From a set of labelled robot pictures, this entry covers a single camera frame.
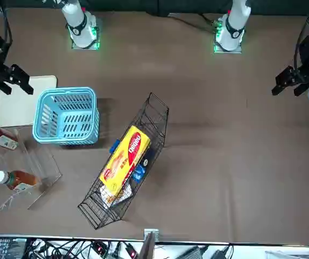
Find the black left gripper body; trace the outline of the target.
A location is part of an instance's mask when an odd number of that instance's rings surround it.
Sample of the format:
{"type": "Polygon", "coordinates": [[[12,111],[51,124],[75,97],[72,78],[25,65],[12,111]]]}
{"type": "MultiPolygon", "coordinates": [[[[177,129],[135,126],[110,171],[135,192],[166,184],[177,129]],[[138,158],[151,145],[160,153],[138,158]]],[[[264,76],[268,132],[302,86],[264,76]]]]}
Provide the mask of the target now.
{"type": "Polygon", "coordinates": [[[295,84],[309,83],[309,35],[299,36],[294,52],[293,68],[295,84]]]}

